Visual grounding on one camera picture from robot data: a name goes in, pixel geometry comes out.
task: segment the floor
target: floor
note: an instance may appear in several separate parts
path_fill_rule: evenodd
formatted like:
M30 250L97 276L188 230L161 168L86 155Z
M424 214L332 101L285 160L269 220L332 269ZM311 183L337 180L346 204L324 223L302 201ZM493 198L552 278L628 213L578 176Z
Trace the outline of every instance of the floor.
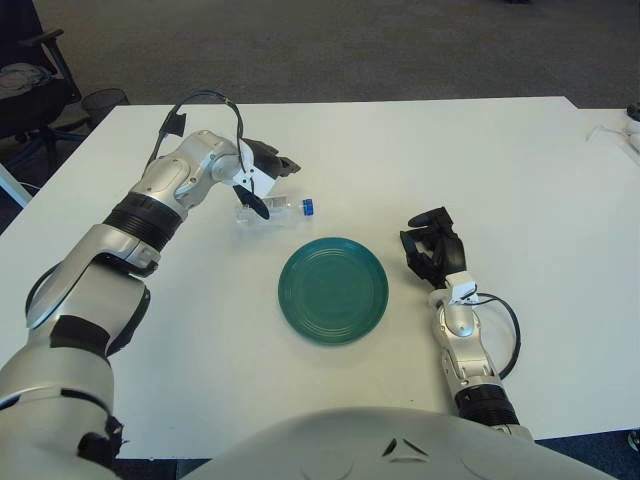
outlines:
M238 103L565 95L578 107L640 100L637 0L36 0L83 93L175 103L216 87ZM82 115L71 106L61 123ZM15 154L0 141L0 159ZM60 161L74 145L60 143ZM42 185L42 152L14 170ZM0 232L19 208L0 193ZM626 433L542 444L640 478ZM176 478L185 461L120 461L127 479Z

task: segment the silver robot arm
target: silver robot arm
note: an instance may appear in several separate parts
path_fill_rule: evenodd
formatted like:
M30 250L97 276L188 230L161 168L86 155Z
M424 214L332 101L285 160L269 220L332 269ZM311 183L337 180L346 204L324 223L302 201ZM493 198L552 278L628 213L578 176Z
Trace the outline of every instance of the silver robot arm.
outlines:
M442 207L412 218L409 226L418 228L400 232L409 268L435 287L429 296L437 310L433 333L442 350L449 393L461 418L531 440L482 344L480 320L473 311L478 286L467 271L464 246L452 225Z
M149 305L138 277L156 269L162 248L216 183L259 208L257 197L278 176L299 170L261 142L239 145L241 156L202 130L149 163L105 221L34 286L27 344L0 371L3 478L116 478L108 467L122 425L112 415L108 356L129 343Z
M480 336L476 282L469 272L446 276L446 288L434 290L429 301L437 309L433 333L442 349L442 370L460 417L509 435L533 440L519 424L498 370Z

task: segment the cable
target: cable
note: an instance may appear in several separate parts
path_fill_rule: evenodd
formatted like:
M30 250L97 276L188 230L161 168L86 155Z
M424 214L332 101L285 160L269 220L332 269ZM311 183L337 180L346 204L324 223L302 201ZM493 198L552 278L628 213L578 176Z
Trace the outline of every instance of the cable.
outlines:
M29 293L27 294L27 299L24 302L24 314L25 315L28 315L29 308L31 308L31 302L33 302L33 297L35 296L36 292L40 288L40 285L42 285L42 282L44 282L49 277L49 275L51 275L53 273L53 271L56 268L58 268L58 265L60 265L60 263L56 263L53 267L51 267L49 270L44 272L40 276L40 278L38 280L36 280L36 283L33 284L33 287L31 287L31 290L29 290Z
M165 120L162 124L162 127L160 127L160 131L158 132L158 138L156 140L156 143L153 147L153 151L151 152L151 155L149 156L149 160L147 161L147 166L153 162L157 156L158 156L158 151L160 150L160 145L162 144L162 140L164 140L165 135L168 133L167 131L165 131L165 127L167 126L168 121L173 118L174 115L176 115L178 113L178 110L180 109L180 107L182 107L182 105L184 105L186 102L188 102L189 100L192 100L196 97L214 97L217 98L218 100L220 100L222 103L224 103L226 106L228 106L231 110L233 110L233 113L236 114L236 119L237 119L237 124L236 124L236 147L238 149L238 156L240 157L240 168L242 168L242 172L243 173L247 173L247 170L244 166L244 159L242 158L242 150L240 149L240 139L242 138L242 134L244 131L244 123L242 121L242 115L240 115L240 110L238 109L238 106L233 103L231 101L231 99L229 97L227 97L226 95L218 92L217 90L212 90L212 89L201 89L201 90L196 90L195 92L192 92L190 95L188 95L187 97L185 97L182 101L180 101L179 103L177 103L176 105L173 106L173 108L169 111L169 113L167 114L167 116L165 117ZM251 193L254 190L254 185L253 185L253 179L251 179Z
M482 302L476 302L476 303L465 303L465 305L471 305L471 306L477 307L479 305L486 305L487 303L491 303L491 302L500 302L500 304L507 310L507 312L509 312L509 316L511 317L511 322L513 323L513 329L516 332L516 343L513 347L513 351L511 352L511 358L509 359L509 362L507 362L507 365L498 374L500 376L500 379L504 380L505 378L507 378L507 375L511 373L511 370L513 370L513 367L516 366L516 362L518 361L518 357L520 356L520 345L522 343L521 334L520 334L520 323L518 322L518 317L516 316L516 312L513 311L513 308L511 308L511 305L509 305L507 302L502 300L500 297L497 297L496 295L492 295L490 293L478 293L478 296L483 298L488 298L489 300L484 300Z

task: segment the white table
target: white table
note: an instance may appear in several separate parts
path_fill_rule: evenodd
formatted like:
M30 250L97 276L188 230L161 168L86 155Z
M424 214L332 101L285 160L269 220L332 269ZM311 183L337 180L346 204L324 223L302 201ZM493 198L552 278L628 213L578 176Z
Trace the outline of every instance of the white table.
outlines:
M275 193L311 196L315 218L243 231L231 189L216 186L163 251L151 307L112 357L123 457L215 457L284 418L352 405L453 412L430 333L428 284L407 268L398 232L445 205L482 291L508 300L523 331L505 384L536 438L638 423L640 169L602 117L564 98L245 105L246 136L302 170ZM117 107L0 236L0 362L24 343L32 282L137 181L166 106ZM187 132L229 138L222 106L188 106ZM178 144L169 138L164 151ZM389 280L387 311L349 346L299 337L277 303L279 273L301 245L344 236ZM485 307L501 366L508 320Z

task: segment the green plate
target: green plate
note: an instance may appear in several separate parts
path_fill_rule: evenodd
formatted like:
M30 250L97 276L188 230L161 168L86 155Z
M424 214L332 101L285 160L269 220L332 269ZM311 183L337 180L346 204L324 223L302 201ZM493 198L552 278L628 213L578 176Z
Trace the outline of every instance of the green plate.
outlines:
M289 258L280 274L278 298L298 333L339 345L378 324L389 286L382 265L365 247L346 238L320 238Z

